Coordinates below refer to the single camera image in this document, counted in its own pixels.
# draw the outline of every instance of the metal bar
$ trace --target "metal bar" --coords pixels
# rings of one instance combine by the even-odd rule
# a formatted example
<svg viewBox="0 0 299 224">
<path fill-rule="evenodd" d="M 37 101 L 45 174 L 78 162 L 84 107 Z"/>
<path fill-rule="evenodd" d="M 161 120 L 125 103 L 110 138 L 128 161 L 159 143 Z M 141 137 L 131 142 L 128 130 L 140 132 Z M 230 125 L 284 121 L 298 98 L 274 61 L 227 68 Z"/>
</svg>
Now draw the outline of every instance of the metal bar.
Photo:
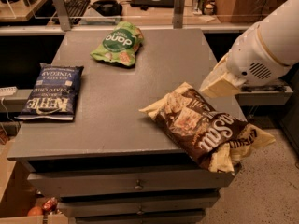
<svg viewBox="0 0 299 224">
<path fill-rule="evenodd" d="M 60 26 L 63 31 L 70 31 L 72 29 L 72 22 L 69 19 L 67 9 L 65 7 L 65 0 L 53 0 L 56 7 Z"/>
<path fill-rule="evenodd" d="M 182 28 L 185 0 L 175 0 L 173 28 Z"/>
</svg>

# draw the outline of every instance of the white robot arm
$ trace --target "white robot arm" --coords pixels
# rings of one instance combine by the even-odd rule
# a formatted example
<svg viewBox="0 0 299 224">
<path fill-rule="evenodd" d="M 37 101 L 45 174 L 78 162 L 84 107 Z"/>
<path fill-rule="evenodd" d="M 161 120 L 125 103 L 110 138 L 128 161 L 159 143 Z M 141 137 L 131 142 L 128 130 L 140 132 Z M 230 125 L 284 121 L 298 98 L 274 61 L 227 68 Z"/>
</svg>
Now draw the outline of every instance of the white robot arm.
<svg viewBox="0 0 299 224">
<path fill-rule="evenodd" d="M 240 93 L 244 84 L 263 86 L 299 62 L 299 0 L 288 0 L 253 24 L 206 77 L 200 92 L 210 97 Z"/>
</svg>

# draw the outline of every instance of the speckled floor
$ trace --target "speckled floor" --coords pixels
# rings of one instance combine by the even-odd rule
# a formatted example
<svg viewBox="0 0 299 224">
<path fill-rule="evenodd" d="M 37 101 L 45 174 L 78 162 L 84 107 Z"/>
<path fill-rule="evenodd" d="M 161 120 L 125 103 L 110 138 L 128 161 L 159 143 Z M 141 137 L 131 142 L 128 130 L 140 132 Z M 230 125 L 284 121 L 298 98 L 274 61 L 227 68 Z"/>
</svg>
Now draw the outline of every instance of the speckled floor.
<svg viewBox="0 0 299 224">
<path fill-rule="evenodd" d="M 277 141 L 256 150 L 198 224 L 299 223 L 298 156 L 280 129 L 269 129 Z"/>
</svg>

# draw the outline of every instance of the drawer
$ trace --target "drawer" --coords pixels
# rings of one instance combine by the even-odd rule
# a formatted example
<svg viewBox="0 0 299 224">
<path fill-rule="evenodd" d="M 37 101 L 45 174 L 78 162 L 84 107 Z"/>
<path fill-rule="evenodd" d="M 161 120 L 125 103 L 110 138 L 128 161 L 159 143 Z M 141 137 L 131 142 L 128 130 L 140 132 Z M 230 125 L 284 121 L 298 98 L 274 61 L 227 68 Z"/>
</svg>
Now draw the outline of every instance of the drawer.
<svg viewBox="0 0 299 224">
<path fill-rule="evenodd" d="M 45 196 L 72 197 L 228 186 L 232 174 L 211 173 L 194 165 L 31 173 L 28 180 Z"/>
<path fill-rule="evenodd" d="M 84 202 L 59 203 L 58 209 L 67 217 L 112 216 L 206 209 L 218 199 L 219 193 L 213 189 L 191 189 L 141 194 L 106 195 L 85 198 Z"/>
<path fill-rule="evenodd" d="M 76 218 L 76 224 L 195 224 L 205 216 L 204 210 L 154 213 L 146 215 L 120 215 L 110 217 Z"/>
</svg>

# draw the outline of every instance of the brown chip bag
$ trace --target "brown chip bag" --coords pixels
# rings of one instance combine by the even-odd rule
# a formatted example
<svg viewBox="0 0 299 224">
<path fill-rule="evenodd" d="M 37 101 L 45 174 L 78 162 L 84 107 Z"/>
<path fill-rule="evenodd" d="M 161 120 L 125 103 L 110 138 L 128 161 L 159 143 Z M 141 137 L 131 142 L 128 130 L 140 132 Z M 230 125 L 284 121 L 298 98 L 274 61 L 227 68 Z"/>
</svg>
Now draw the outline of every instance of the brown chip bag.
<svg viewBox="0 0 299 224">
<path fill-rule="evenodd" d="M 231 115 L 216 111 L 191 85 L 183 83 L 139 111 L 148 114 L 202 168 L 233 172 L 234 164 L 275 138 Z"/>
</svg>

